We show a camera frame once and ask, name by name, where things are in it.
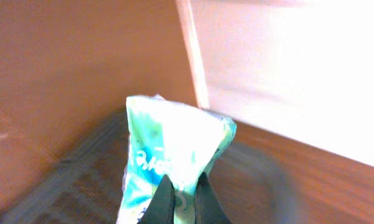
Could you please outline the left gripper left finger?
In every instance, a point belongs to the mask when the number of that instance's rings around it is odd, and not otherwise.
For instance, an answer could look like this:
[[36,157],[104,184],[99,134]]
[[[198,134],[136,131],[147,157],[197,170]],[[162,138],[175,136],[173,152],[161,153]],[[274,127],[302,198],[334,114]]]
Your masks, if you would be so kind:
[[138,224],[173,224],[174,209],[175,190],[169,176],[164,175]]

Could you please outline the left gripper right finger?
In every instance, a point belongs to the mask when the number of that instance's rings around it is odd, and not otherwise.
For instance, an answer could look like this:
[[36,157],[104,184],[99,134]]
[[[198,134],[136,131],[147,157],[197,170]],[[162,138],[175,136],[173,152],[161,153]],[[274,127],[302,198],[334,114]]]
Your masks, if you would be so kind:
[[208,176],[203,172],[195,193],[196,224],[231,224],[212,189]]

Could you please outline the teal tissue pack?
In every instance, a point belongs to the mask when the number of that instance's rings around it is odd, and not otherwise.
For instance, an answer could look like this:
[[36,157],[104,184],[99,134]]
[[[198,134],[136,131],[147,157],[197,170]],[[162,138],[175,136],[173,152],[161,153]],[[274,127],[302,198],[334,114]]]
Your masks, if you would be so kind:
[[231,144],[236,123],[160,95],[127,97],[126,114],[128,161],[117,223],[140,221],[165,175],[175,188],[174,223],[195,223],[199,176]]

